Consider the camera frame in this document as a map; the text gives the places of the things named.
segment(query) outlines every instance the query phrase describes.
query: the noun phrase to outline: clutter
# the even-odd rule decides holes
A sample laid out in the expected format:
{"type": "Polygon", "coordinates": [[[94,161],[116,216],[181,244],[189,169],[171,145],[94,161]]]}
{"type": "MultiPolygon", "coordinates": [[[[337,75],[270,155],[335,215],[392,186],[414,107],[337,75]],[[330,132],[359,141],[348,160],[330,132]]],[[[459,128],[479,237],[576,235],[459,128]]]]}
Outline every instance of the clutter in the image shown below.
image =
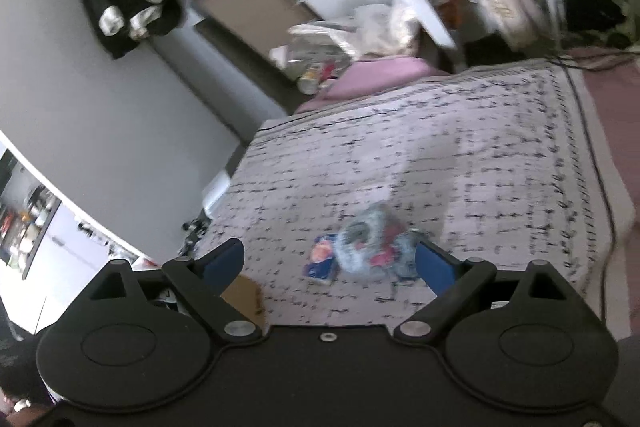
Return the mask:
{"type": "Polygon", "coordinates": [[[270,58],[293,81],[309,70],[320,70],[324,81],[351,65],[349,55],[322,35],[293,37],[288,45],[271,50],[270,58]]]}
{"type": "Polygon", "coordinates": [[[289,33],[306,38],[328,36],[351,60],[360,60],[365,55],[414,54],[418,22],[412,8],[395,0],[392,6],[360,6],[346,20],[293,26],[289,33]]]}
{"type": "Polygon", "coordinates": [[[546,34],[548,19],[535,0],[475,0],[512,51],[520,50],[546,34]]]}
{"type": "Polygon", "coordinates": [[[379,201],[340,229],[334,255],[342,270],[363,279],[416,279],[417,241],[417,235],[379,201]]]}
{"type": "Polygon", "coordinates": [[[331,284],[335,279],[338,262],[334,255],[335,233],[316,238],[309,254],[309,263],[303,268],[302,275],[313,282],[331,284]]]}
{"type": "Polygon", "coordinates": [[[626,17],[612,0],[565,0],[566,26],[571,32],[609,30],[626,17]]]}
{"type": "Polygon", "coordinates": [[[320,75],[317,68],[309,68],[298,79],[298,89],[303,94],[316,94],[320,90],[320,75]]]}

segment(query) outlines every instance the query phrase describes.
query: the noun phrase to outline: patterned blanket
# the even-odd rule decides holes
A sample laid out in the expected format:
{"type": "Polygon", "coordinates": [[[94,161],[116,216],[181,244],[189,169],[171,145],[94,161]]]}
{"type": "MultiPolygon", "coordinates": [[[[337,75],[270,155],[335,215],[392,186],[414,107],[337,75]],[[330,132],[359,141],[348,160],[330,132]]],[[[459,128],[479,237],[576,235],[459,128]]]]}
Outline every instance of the patterned blanket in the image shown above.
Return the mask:
{"type": "Polygon", "coordinates": [[[423,282],[302,277],[318,235],[380,200],[460,259],[546,259],[580,291],[633,216],[581,73],[530,60],[268,121],[200,251],[244,242],[271,324],[394,327],[423,282]]]}

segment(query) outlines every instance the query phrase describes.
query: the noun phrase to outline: crumpled plastic bag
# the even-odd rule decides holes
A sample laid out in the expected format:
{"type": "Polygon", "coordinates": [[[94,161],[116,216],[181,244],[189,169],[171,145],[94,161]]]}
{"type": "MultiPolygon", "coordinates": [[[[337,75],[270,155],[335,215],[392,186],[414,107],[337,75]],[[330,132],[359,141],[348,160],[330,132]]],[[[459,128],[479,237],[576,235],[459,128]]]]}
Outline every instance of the crumpled plastic bag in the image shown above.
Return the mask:
{"type": "Polygon", "coordinates": [[[407,230],[384,201],[346,223],[334,239],[340,268],[360,279],[417,279],[415,247],[418,235],[407,230]]]}
{"type": "Polygon", "coordinates": [[[289,29],[291,35],[304,36],[311,42],[326,42],[328,38],[354,61],[366,55],[415,55],[418,31],[415,11],[399,0],[392,6],[360,6],[351,17],[301,24],[289,29]]]}

